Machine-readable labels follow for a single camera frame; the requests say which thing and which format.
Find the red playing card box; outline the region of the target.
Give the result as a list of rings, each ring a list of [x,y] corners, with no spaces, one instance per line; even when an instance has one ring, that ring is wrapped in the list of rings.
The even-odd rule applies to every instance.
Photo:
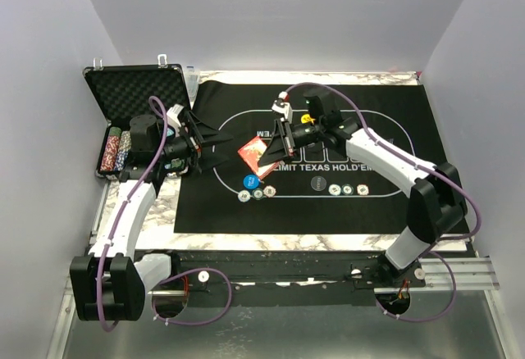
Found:
[[[265,166],[259,166],[259,160],[267,150],[266,143],[256,136],[248,141],[238,150],[240,158],[247,164],[250,170],[261,180],[270,175],[278,166],[279,162],[273,162]]]

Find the blue small blind button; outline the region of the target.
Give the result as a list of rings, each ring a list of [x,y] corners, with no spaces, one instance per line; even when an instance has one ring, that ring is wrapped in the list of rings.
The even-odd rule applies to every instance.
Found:
[[[260,179],[256,175],[246,175],[243,178],[243,186],[248,190],[256,189],[260,184]]]

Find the yellow big blind button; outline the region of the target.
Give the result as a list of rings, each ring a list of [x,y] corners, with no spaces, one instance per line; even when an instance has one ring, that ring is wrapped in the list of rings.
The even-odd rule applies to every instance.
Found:
[[[315,119],[312,118],[309,114],[302,115],[300,120],[302,124],[309,124],[309,125],[315,124]]]

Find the green white poker chip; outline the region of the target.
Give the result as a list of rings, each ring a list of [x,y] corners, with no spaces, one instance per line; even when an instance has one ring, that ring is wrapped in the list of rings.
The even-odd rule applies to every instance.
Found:
[[[264,198],[264,192],[261,189],[255,189],[252,192],[252,196],[253,196],[254,199],[260,200],[260,199]]]
[[[351,185],[345,184],[345,185],[342,186],[342,192],[345,195],[351,195],[354,192],[354,189],[353,189],[353,187]]]

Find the black dealer button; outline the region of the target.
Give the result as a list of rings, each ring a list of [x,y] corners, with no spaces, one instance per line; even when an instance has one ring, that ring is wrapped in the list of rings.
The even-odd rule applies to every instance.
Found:
[[[310,185],[314,191],[322,192],[327,187],[327,181],[323,176],[317,175],[312,177]]]

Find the red white poker chip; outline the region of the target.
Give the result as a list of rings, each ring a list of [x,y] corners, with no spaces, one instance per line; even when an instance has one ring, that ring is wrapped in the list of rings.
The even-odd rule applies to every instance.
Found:
[[[356,188],[356,192],[360,196],[367,196],[369,194],[369,187],[366,184],[359,184]]]
[[[273,186],[268,185],[263,189],[263,194],[267,198],[272,198],[276,195],[276,189]]]

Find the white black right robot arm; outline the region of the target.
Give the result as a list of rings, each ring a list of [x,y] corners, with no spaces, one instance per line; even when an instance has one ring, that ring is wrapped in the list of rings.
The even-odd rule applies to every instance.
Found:
[[[408,199],[406,226],[379,256],[376,267],[378,279],[394,287],[405,280],[407,270],[421,255],[465,217],[459,173],[450,163],[437,166],[386,142],[360,111],[355,119],[345,118],[330,93],[307,93],[304,98],[311,120],[298,125],[292,122],[288,93],[274,100],[274,133],[259,163],[289,161],[300,148],[322,143],[341,156],[362,162],[400,189]]]

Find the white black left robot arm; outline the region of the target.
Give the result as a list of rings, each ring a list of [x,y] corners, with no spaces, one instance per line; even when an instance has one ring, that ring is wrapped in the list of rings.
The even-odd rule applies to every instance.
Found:
[[[222,164],[206,150],[228,142],[231,135],[203,123],[190,109],[175,105],[157,115],[130,120],[130,154],[119,179],[118,199],[106,232],[88,253],[74,257],[70,279],[78,317],[97,321],[110,332],[121,321],[136,321],[146,295],[160,285],[189,286],[189,271],[182,271],[169,253],[135,257],[145,218],[170,173],[185,174]]]

